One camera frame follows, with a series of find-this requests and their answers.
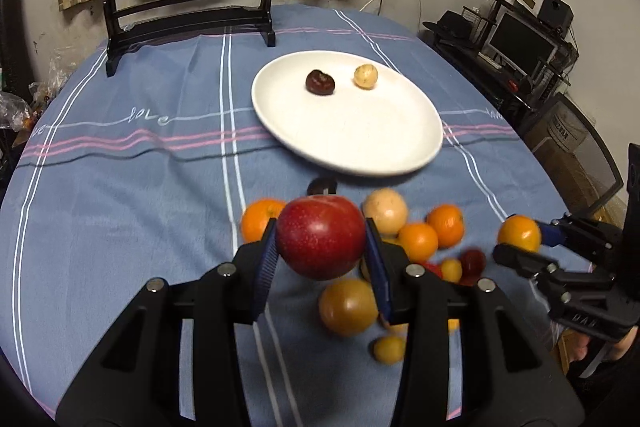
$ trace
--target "clear plastic bag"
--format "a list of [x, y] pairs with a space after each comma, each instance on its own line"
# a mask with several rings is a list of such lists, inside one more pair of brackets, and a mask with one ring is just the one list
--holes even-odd
[[33, 129], [33, 111], [23, 99], [8, 92], [0, 92], [0, 128], [15, 132]]
[[75, 52], [72, 47], [57, 49], [49, 61], [47, 80], [29, 86], [36, 107], [49, 105], [50, 100], [57, 97], [71, 74], [78, 68], [76, 62], [70, 60]]

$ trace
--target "black speaker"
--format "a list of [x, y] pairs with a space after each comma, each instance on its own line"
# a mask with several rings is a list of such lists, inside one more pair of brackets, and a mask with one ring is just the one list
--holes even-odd
[[569, 32], [569, 26], [574, 20], [571, 7], [561, 0], [543, 0], [538, 19], [549, 26], [564, 39]]

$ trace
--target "metal bolt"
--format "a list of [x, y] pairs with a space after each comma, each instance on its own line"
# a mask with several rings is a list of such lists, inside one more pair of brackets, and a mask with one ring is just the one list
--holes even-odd
[[478, 288], [480, 288], [485, 293], [491, 293], [495, 290], [495, 282], [491, 279], [481, 279], [478, 281]]
[[146, 282], [146, 289], [153, 293], [159, 292], [163, 287], [164, 287], [164, 281], [159, 277], [155, 277], [154, 279], [149, 279]]
[[236, 273], [236, 265], [233, 263], [223, 263], [217, 268], [218, 274], [222, 277], [231, 277]]
[[408, 265], [405, 269], [404, 272], [409, 276], [409, 277], [422, 277], [424, 275], [424, 273], [426, 272], [426, 270], [424, 269], [424, 266], [422, 266], [421, 264], [410, 264]]

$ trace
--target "plate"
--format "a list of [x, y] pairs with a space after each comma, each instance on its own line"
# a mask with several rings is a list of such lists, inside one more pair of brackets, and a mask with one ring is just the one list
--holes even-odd
[[[378, 70], [374, 89], [353, 83], [355, 69], [363, 64]], [[333, 94], [306, 90], [312, 70], [334, 78]], [[357, 55], [283, 55], [255, 75], [251, 97], [258, 118], [277, 140], [337, 171], [405, 174], [433, 160], [442, 147], [442, 122], [431, 100], [402, 74]]]

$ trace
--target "plate rim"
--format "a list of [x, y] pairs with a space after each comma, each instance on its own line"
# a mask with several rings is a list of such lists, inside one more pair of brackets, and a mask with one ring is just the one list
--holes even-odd
[[254, 79], [252, 81], [252, 85], [251, 85], [251, 103], [254, 106], [255, 114], [258, 117], [258, 119], [260, 120], [260, 123], [267, 129], [267, 131], [269, 131], [271, 136], [273, 136], [277, 141], [281, 142], [284, 146], [286, 146], [289, 150], [293, 151], [295, 154], [298, 154], [299, 156], [302, 156], [303, 158], [305, 158], [306, 160], [309, 160], [312, 163], [315, 163], [317, 165], [321, 165], [323, 167], [327, 167], [327, 168], [333, 169], [333, 170], [338, 171], [338, 172], [343, 172], [343, 173], [346, 173], [346, 174], [356, 174], [358, 176], [370, 176], [370, 177], [376, 177], [376, 178], [383, 178], [383, 177], [388, 177], [388, 176], [401, 176], [403, 174], [409, 174], [411, 172], [418, 171], [419, 169], [422, 169], [423, 167], [425, 167], [426, 165], [428, 165], [429, 163], [431, 163], [434, 160], [434, 158], [442, 150], [442, 144], [444, 142], [444, 136], [443, 136], [442, 132], [439, 133], [438, 146], [434, 149], [433, 152], [431, 152], [425, 158], [420, 159], [420, 161], [411, 163], [411, 165], [408, 165], [407, 168], [394, 169], [393, 171], [380, 170], [380, 169], [373, 169], [373, 170], [372, 169], [353, 169], [353, 168], [348, 168], [348, 167], [342, 166], [340, 164], [336, 164], [334, 162], [328, 162], [328, 161], [322, 160], [321, 158], [318, 158], [316, 156], [312, 156], [312, 155], [310, 155], [308, 153], [305, 153], [299, 147], [297, 147], [296, 145], [292, 144], [292, 142], [290, 140], [288, 140], [285, 137], [281, 136], [279, 133], [276, 133], [273, 130], [273, 127], [268, 124], [268, 122], [267, 122], [268, 119], [265, 118], [264, 114], [260, 110], [259, 104], [257, 104], [255, 102], [255, 100], [256, 100], [256, 94], [255, 94], [256, 80], [258, 79], [258, 77], [260, 76], [262, 71], [265, 70], [268, 66], [270, 66], [274, 62], [277, 62], [279, 60], [283, 60], [284, 58], [289, 57], [291, 55], [319, 54], [319, 53], [332, 53], [332, 54], [338, 54], [338, 55], [345, 55], [345, 56], [348, 56], [348, 57], [359, 58], [361, 60], [366, 61], [367, 64], [373, 64], [377, 68], [378, 67], [384, 68], [386, 70], [391, 71], [392, 73], [395, 73], [395, 74], [399, 75], [401, 77], [402, 81], [409, 83], [428, 102], [429, 106], [431, 106], [431, 108], [433, 109], [434, 114], [438, 118], [438, 121], [440, 122], [440, 128], [442, 129], [442, 119], [440, 118], [440, 114], [438, 113], [437, 108], [435, 107], [435, 105], [433, 105], [433, 102], [431, 102], [431, 99], [427, 96], [427, 94], [422, 89], [420, 89], [420, 87], [416, 86], [410, 79], [408, 79], [406, 76], [404, 76], [404, 74], [400, 73], [399, 71], [395, 71], [395, 70], [389, 68], [386, 64], [381, 64], [380, 62], [377, 62], [375, 60], [371, 60], [370, 58], [362, 57], [361, 55], [356, 55], [356, 54], [353, 54], [353, 53], [337, 52], [337, 51], [334, 51], [334, 50], [302, 50], [302, 51], [298, 51], [298, 52], [287, 53], [285, 55], [281, 55], [280, 57], [276, 57], [273, 60], [270, 60], [265, 65], [263, 65], [263, 67], [261, 67], [260, 70], [258, 70], [258, 72], [255, 74]]

